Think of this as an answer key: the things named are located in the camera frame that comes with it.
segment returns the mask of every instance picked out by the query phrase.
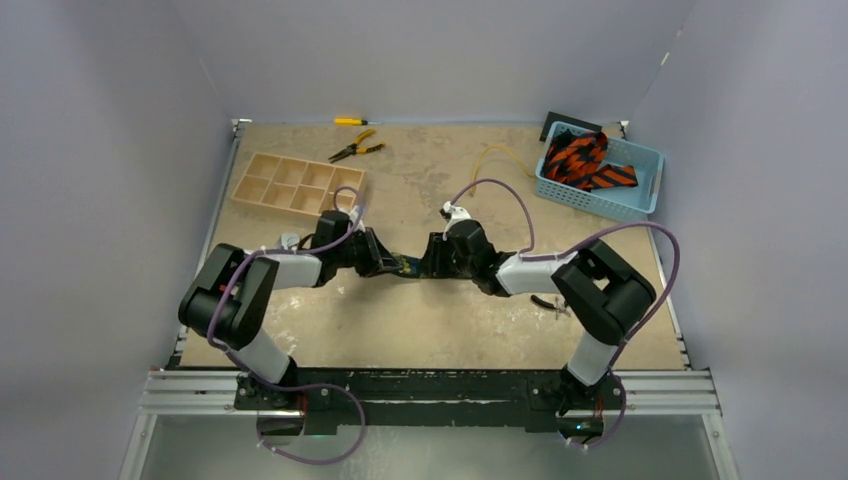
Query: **light blue plastic bin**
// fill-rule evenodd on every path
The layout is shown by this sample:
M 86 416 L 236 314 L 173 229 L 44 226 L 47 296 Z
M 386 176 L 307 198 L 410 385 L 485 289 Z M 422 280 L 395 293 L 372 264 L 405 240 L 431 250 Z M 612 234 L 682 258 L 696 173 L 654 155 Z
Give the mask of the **light blue plastic bin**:
M 571 130 L 574 135 L 581 135 L 588 131 L 569 123 L 554 122 L 551 125 L 551 131 L 548 132 L 548 140 L 545 142 L 545 153 L 551 146 L 551 140 L 566 130 Z M 543 177 L 542 165 L 545 163 L 543 153 L 536 166 L 536 195 L 620 222 L 645 220 L 657 206 L 664 161 L 663 154 L 656 150 L 626 140 L 610 138 L 607 154 L 601 165 L 632 166 L 636 170 L 639 185 L 632 188 L 603 188 L 584 192 Z

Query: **yellow screwdriver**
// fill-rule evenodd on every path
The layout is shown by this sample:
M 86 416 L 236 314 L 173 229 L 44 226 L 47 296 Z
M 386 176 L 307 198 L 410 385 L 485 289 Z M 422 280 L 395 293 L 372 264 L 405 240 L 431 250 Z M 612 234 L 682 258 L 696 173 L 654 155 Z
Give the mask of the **yellow screwdriver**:
M 358 125 L 382 125 L 379 122 L 369 122 L 368 120 L 363 120 L 361 118 L 336 118 L 336 125 L 350 125 L 350 126 L 358 126 Z

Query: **table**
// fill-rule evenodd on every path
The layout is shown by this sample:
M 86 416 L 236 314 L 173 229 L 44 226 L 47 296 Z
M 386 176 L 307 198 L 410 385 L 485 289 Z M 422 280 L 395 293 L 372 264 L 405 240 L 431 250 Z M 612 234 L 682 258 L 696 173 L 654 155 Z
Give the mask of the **table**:
M 438 210 L 470 181 L 474 161 L 484 148 L 506 145 L 531 169 L 543 150 L 539 126 L 375 128 L 373 141 L 384 141 L 387 147 L 342 162 L 367 171 L 365 223 L 390 250 L 413 256 L 423 254 L 429 232 L 443 230 Z M 314 223 L 256 214 L 234 204 L 229 197 L 236 182 L 256 152 L 326 162 L 362 130 L 250 125 L 233 164 L 212 244 L 254 249 L 272 245 L 283 232 L 310 233 Z M 486 158 L 480 177 L 509 183 L 527 203 L 536 226 L 536 253 L 562 251 L 614 224 L 536 197 L 535 180 L 526 177 L 506 153 L 495 150 Z M 523 215 L 505 190 L 481 185 L 476 196 L 466 195 L 460 204 L 481 222 L 496 248 L 510 251 L 527 245 Z M 624 230 L 606 240 L 658 292 L 662 289 L 646 229 Z M 560 368 L 583 331 L 573 316 L 544 311 L 528 295 L 495 298 L 467 281 L 393 275 L 362 279 L 352 271 L 340 271 L 323 288 L 274 292 L 263 327 L 299 365 L 371 368 Z M 194 333 L 189 333 L 180 364 L 230 365 Z M 616 367 L 684 368 L 667 305 L 632 340 Z

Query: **orange and black cloth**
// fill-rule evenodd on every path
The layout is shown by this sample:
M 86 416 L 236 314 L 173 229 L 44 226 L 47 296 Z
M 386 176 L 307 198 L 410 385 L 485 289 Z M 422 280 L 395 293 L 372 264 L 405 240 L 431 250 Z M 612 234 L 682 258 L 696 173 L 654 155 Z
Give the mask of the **orange and black cloth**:
M 551 140 L 542 165 L 542 176 L 586 192 L 595 188 L 639 185 L 633 167 L 601 167 L 608 144 L 607 136 L 602 132 L 575 136 L 566 130 Z

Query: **wooden tray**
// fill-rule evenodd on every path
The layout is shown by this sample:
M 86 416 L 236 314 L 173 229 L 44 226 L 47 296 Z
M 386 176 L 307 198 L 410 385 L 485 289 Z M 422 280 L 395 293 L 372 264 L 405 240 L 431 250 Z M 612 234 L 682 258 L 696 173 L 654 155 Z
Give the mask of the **wooden tray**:
M 317 218 L 332 210 L 339 187 L 352 187 L 363 193 L 365 171 L 327 163 L 256 153 L 239 180 L 233 201 L 265 213 L 296 214 Z M 350 210 L 356 204 L 352 192 L 339 192 L 339 208 Z

